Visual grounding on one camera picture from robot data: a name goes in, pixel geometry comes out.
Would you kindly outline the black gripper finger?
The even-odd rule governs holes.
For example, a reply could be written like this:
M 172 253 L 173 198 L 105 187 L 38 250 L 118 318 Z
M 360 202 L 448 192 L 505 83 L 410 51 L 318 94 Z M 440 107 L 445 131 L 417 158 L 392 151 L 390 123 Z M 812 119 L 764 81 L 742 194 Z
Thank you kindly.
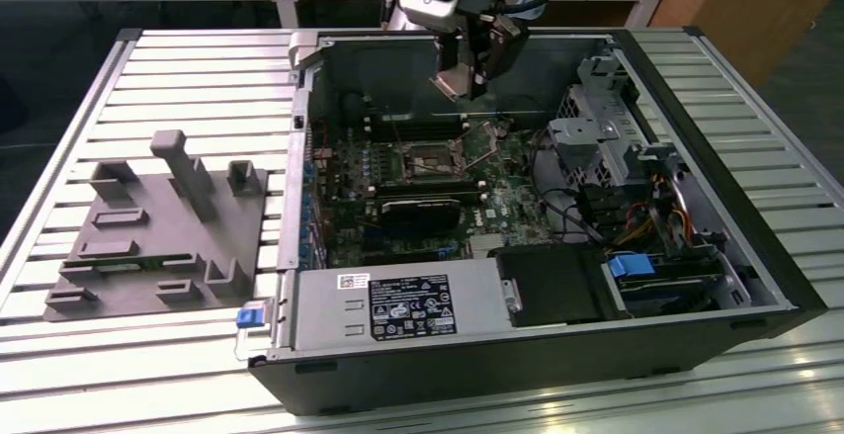
M 461 59 L 461 44 L 462 34 L 460 32 L 436 35 L 436 73 L 453 72 L 458 75 L 468 74 L 469 67 Z
M 486 93 L 488 83 L 510 69 L 528 38 L 529 29 L 518 18 L 496 16 L 492 22 L 478 21 L 473 25 L 470 29 L 472 100 Z

